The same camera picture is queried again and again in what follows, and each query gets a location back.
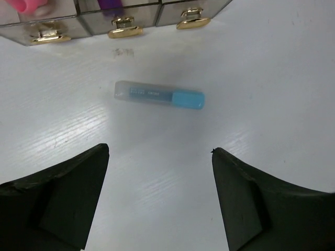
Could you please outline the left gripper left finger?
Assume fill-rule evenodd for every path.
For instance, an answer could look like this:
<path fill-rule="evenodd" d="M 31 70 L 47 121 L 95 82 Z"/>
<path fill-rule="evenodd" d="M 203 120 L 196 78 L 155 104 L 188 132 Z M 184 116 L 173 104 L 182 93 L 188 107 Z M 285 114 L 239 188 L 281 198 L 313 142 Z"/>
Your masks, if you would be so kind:
<path fill-rule="evenodd" d="M 1 184 L 1 250 L 84 250 L 108 161 L 101 143 Z"/>

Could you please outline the pink cap pen bundle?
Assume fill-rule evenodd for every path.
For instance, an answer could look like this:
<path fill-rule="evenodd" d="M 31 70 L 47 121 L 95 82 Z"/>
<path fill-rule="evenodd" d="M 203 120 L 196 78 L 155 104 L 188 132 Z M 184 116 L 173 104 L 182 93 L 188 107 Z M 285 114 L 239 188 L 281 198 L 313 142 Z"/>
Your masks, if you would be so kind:
<path fill-rule="evenodd" d="M 33 14 L 39 7 L 49 3 L 48 0 L 5 0 L 20 14 Z"/>

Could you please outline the black purple highlighter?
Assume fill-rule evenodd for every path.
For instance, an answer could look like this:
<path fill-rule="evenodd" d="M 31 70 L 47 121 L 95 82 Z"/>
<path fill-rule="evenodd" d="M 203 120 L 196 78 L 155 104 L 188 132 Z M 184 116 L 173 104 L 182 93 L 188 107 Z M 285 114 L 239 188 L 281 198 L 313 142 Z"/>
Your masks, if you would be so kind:
<path fill-rule="evenodd" d="M 110 10 L 114 15 L 121 15 L 124 12 L 122 0 L 98 0 L 101 10 Z"/>

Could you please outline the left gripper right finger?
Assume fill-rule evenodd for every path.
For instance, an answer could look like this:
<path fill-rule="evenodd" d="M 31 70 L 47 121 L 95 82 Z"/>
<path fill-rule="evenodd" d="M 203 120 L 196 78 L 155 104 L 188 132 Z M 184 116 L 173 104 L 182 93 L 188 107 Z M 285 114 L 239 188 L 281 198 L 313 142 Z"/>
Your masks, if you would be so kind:
<path fill-rule="evenodd" d="M 334 194 L 276 178 L 212 151 L 230 250 L 334 250 Z"/>

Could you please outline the clear left organizer bin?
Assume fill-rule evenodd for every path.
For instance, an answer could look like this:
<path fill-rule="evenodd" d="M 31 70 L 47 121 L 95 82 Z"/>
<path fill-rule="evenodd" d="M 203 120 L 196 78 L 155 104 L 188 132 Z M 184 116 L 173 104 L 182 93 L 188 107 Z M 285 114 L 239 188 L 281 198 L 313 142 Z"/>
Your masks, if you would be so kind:
<path fill-rule="evenodd" d="M 91 34 L 79 18 L 78 1 L 43 1 L 31 13 L 20 13 L 1 1 L 1 36 L 25 46 L 86 38 Z"/>

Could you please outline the clear middle organizer bin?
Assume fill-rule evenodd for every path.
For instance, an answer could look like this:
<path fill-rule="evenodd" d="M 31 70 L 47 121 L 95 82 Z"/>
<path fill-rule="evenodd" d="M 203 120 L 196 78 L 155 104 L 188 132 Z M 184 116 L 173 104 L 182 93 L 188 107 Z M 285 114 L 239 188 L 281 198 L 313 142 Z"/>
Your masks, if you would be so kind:
<path fill-rule="evenodd" d="M 122 1 L 124 12 L 114 15 L 101 10 L 98 1 L 78 1 L 80 19 L 91 35 L 106 34 L 109 38 L 138 36 L 143 29 L 155 25 L 161 1 Z"/>

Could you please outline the clear organizer bin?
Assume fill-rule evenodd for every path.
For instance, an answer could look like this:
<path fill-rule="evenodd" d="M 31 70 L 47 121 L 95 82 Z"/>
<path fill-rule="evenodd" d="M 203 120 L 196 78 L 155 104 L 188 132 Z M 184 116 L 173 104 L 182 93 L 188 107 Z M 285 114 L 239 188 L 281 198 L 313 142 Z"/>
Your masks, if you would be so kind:
<path fill-rule="evenodd" d="M 91 35 L 106 34 L 109 38 L 138 36 L 143 29 L 155 25 L 161 1 L 122 1 L 124 12 L 114 15 L 101 10 L 98 1 L 78 1 L 80 19 Z"/>
<path fill-rule="evenodd" d="M 175 25 L 177 30 L 206 26 L 231 0 L 162 1 L 155 25 Z"/>
<path fill-rule="evenodd" d="M 31 13 L 20 13 L 1 1 L 1 36 L 25 46 L 86 38 L 91 34 L 79 18 L 78 1 L 43 1 Z"/>

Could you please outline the clear blue highlighter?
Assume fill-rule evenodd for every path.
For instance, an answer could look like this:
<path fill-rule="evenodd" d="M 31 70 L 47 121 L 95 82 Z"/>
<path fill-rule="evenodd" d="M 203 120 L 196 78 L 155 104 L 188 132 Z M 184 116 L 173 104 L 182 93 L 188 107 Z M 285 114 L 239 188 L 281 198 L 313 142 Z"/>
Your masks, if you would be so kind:
<path fill-rule="evenodd" d="M 170 105 L 195 110 L 201 110 L 205 105 L 205 94 L 197 90 L 130 81 L 116 82 L 114 97 L 124 101 Z"/>

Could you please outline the clear right organizer bin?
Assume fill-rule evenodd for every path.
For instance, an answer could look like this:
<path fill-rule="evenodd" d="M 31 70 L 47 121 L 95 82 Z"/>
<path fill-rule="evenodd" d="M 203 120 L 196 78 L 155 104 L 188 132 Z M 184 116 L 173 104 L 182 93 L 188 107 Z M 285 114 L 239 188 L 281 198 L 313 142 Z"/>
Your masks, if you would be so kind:
<path fill-rule="evenodd" d="M 162 1 L 155 25 L 175 25 L 177 30 L 206 26 L 231 0 Z"/>

